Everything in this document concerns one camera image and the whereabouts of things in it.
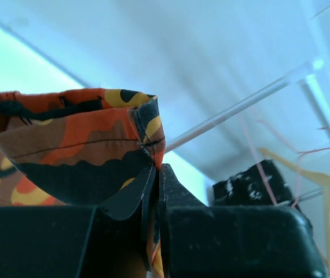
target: orange camouflage bag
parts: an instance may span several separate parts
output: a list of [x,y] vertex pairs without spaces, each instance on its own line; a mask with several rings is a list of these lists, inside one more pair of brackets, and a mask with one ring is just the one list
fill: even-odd
[[[160,169],[164,150],[157,96],[119,89],[0,93],[5,203],[100,204],[145,166]],[[6,190],[2,179],[16,173],[13,167],[23,175]],[[162,276],[160,250],[155,254]]]

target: white ceiling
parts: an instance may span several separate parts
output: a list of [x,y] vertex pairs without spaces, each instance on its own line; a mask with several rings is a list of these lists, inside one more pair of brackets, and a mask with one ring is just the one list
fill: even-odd
[[[330,106],[330,0],[0,0],[0,23],[84,86],[157,94],[167,141],[317,57]],[[297,148],[329,145],[298,87],[255,108]],[[257,147],[295,158],[245,117]],[[254,164],[236,117],[175,151],[214,180]],[[330,174],[328,161],[306,164]]]

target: black object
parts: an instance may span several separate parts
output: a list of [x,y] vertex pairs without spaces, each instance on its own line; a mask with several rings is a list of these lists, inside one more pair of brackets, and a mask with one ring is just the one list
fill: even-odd
[[168,164],[143,169],[101,206],[0,207],[0,277],[145,277],[157,200],[166,277],[325,277],[299,213],[208,208]]
[[289,207],[178,207],[167,217],[171,278],[326,276],[310,227]]
[[[283,180],[277,167],[272,160],[260,162],[265,175],[269,180],[273,194],[278,203],[287,202],[292,204],[293,195]],[[215,205],[264,205],[273,204],[265,188],[257,165],[253,165],[245,172],[238,173],[213,185]]]
[[152,258],[155,176],[144,168],[100,206],[0,207],[0,277],[142,277]]

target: camouflage fabric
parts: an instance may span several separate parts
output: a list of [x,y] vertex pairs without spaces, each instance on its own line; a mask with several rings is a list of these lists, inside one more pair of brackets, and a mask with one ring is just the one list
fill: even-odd
[[157,96],[0,93],[0,204],[99,204],[145,165],[159,169],[164,150]]

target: red string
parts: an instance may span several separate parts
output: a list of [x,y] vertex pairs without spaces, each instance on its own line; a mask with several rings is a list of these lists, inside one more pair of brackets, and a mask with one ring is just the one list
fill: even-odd
[[[273,133],[273,135],[275,135],[280,141],[282,141],[289,149],[291,149],[292,151],[294,151],[295,153],[297,153],[299,155],[298,156],[298,161],[296,163],[297,169],[296,169],[296,177],[295,177],[295,201],[291,205],[291,207],[294,208],[299,203],[299,197],[300,197],[300,181],[301,181],[301,174],[300,174],[301,173],[301,168],[300,168],[300,164],[302,162],[303,157],[305,155],[307,155],[307,154],[310,154],[310,153],[325,151],[327,149],[330,149],[330,147],[320,148],[320,149],[312,149],[310,151],[299,151],[282,134],[280,134],[270,123],[268,123],[264,119],[259,119],[258,114],[257,114],[256,110],[254,110],[253,107],[251,107],[251,112],[254,115],[254,117],[256,118],[256,121],[257,122],[263,124],[270,132]],[[248,142],[251,141],[251,144],[249,143],[249,147],[250,147],[250,150],[251,150],[251,152],[253,153],[253,156],[254,156],[254,152],[256,152],[256,149],[252,145],[252,140],[251,140],[250,134],[248,132],[244,132],[244,134],[245,134],[245,137],[247,138],[247,141]],[[254,159],[255,159],[256,164],[257,165],[260,165],[260,167],[261,167],[261,164],[259,162],[258,157],[257,156],[254,156]],[[266,176],[264,174],[264,171],[263,172],[260,172],[259,171],[259,173],[260,173],[262,179],[265,180],[266,179]]]
[[248,146],[249,146],[250,151],[252,153],[252,156],[254,157],[254,160],[256,162],[256,166],[258,168],[259,174],[262,177],[265,188],[267,189],[267,192],[269,194],[270,200],[272,200],[272,203],[274,205],[277,205],[276,197],[274,197],[274,193],[272,191],[272,188],[269,185],[268,178],[267,178],[266,174],[264,173],[263,166],[261,165],[261,163],[259,161],[258,153],[256,151],[256,148],[254,147],[254,143],[252,142],[250,133],[248,132],[245,120],[243,119],[243,117],[241,115],[239,115],[239,120],[240,120],[240,124],[241,124],[241,127],[242,127],[242,131],[245,134],[245,138],[247,140]]

